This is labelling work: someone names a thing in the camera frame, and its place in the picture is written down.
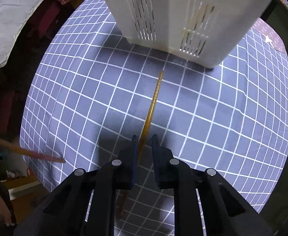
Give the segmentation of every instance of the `wooden stick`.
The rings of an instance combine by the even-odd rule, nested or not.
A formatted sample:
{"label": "wooden stick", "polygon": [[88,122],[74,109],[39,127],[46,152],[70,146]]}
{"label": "wooden stick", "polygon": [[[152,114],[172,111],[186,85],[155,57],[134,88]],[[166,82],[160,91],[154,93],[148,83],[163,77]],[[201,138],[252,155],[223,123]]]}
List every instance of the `wooden stick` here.
{"label": "wooden stick", "polygon": [[65,160],[63,158],[53,157],[50,155],[36,153],[36,152],[30,151],[30,150],[26,150],[26,149],[21,148],[18,145],[12,144],[12,143],[7,142],[3,139],[0,139],[0,146],[6,148],[8,150],[11,150],[12,152],[17,153],[17,154],[27,155],[30,157],[35,157],[38,159],[44,159],[44,160],[53,161],[53,162],[65,163]]}
{"label": "wooden stick", "polygon": [[[143,127],[143,131],[142,131],[142,135],[141,135],[141,138],[140,138],[139,143],[138,143],[137,162],[139,162],[141,159],[142,149],[146,143],[146,138],[147,138],[147,134],[149,131],[149,127],[151,126],[151,120],[152,120],[153,115],[154,115],[154,110],[155,110],[155,106],[156,106],[156,102],[157,102],[157,98],[158,98],[158,93],[159,93],[160,85],[162,83],[163,73],[164,73],[164,71],[161,71],[159,73],[159,77],[158,77],[158,81],[157,81],[156,88],[154,91],[153,99],[151,101],[151,105],[149,106],[148,113],[147,113],[146,120],[145,120],[144,127]],[[122,191],[122,196],[117,201],[118,203],[117,203],[116,214],[115,214],[117,219],[120,219],[122,216],[123,208],[125,206],[126,200],[128,199],[128,194],[129,194],[129,191],[126,191],[126,190]]]}

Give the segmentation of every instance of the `checkered tablecloth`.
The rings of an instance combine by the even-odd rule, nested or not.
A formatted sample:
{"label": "checkered tablecloth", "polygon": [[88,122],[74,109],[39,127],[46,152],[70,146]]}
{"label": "checkered tablecloth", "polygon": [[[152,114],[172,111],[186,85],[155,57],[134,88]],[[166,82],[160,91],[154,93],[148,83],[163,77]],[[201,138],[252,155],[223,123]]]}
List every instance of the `checkered tablecloth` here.
{"label": "checkered tablecloth", "polygon": [[[104,0],[85,0],[48,47],[33,79],[20,145],[48,190],[75,168],[98,169],[140,135],[164,70],[149,135],[192,168],[213,167],[259,212],[288,154],[288,59],[253,29],[213,70],[131,45]],[[173,192],[156,187],[150,143],[115,235],[174,234]]]}

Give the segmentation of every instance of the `table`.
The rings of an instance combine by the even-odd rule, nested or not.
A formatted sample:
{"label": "table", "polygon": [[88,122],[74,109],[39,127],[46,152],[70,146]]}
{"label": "table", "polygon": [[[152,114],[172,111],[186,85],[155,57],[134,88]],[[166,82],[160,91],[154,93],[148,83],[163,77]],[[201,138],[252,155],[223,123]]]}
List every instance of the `table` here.
{"label": "table", "polygon": [[[288,155],[288,58],[250,29],[213,70],[122,37],[104,0],[85,0],[48,47],[24,110],[20,145],[52,191],[94,170],[140,135],[165,70],[149,136],[192,168],[213,167],[260,212]],[[115,235],[174,234],[173,192],[154,180],[150,143]]]}

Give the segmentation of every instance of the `plastic container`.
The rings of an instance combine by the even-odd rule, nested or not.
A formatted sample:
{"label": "plastic container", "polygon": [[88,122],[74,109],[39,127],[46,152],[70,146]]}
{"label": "plastic container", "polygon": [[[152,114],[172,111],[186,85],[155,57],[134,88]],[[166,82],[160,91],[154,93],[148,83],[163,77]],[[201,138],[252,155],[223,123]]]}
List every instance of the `plastic container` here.
{"label": "plastic container", "polygon": [[130,43],[218,65],[271,0],[105,0]]}

